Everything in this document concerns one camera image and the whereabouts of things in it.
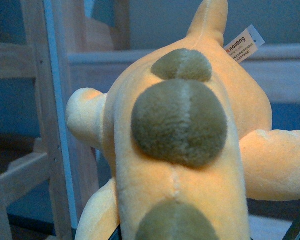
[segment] yellow plush body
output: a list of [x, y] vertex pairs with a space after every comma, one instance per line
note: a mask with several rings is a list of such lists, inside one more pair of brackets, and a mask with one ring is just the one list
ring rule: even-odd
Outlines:
[[[227, 14], [226, 0], [205, 0], [186, 38], [134, 63], [108, 94], [86, 88], [69, 100], [68, 127], [79, 140], [102, 151], [113, 174], [113, 179], [85, 208], [77, 240], [107, 240], [119, 223], [124, 240], [141, 239], [140, 231], [146, 232], [140, 230], [141, 222], [167, 201], [194, 207], [211, 224], [206, 228], [213, 229], [212, 235], [218, 240], [248, 240], [246, 195], [279, 201], [300, 198], [300, 132], [271, 131], [272, 111], [267, 96], [223, 50]], [[170, 81], [172, 88], [175, 86], [174, 80], [154, 74], [153, 66], [162, 57], [183, 49], [199, 52], [211, 64], [211, 75], [200, 84], [214, 93], [227, 122], [222, 150], [199, 167], [171, 163], [145, 153], [132, 132], [133, 110], [140, 96], [163, 82]], [[178, 78], [191, 78], [193, 71], [196, 73], [195, 67], [187, 69], [190, 72], [178, 73]], [[179, 89], [176, 88], [180, 99], [186, 100], [189, 92]], [[183, 108], [186, 113], [192, 109], [185, 105], [178, 110], [182, 113]], [[191, 229], [182, 224], [174, 227]], [[188, 239], [204, 236], [189, 235]]]

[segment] blue wall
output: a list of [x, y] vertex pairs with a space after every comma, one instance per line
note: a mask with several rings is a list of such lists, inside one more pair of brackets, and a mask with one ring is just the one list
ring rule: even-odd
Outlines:
[[[130, 0], [132, 49], [157, 49], [185, 37], [202, 0]], [[253, 24], [267, 44], [300, 43], [300, 0], [229, 0], [224, 43]]]

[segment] plush toy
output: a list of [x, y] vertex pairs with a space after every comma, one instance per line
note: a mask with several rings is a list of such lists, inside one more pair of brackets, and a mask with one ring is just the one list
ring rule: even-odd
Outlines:
[[249, 240], [246, 197], [300, 199], [300, 131], [271, 131], [267, 96], [223, 49], [227, 14], [226, 0], [203, 1], [186, 38], [107, 94], [70, 98], [69, 129], [113, 175], [77, 240], [107, 240], [119, 224], [124, 240]]

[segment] wooden rail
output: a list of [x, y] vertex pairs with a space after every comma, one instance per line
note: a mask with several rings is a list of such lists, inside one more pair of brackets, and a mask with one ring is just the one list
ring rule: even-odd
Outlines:
[[34, 78], [33, 51], [29, 46], [0, 42], [0, 79]]

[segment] plush leg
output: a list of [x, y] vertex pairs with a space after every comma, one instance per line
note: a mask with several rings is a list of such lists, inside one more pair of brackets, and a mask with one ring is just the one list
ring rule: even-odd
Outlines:
[[113, 178], [88, 201], [75, 240], [108, 240], [119, 224], [116, 180]]
[[256, 130], [240, 140], [247, 197], [300, 199], [300, 130]]

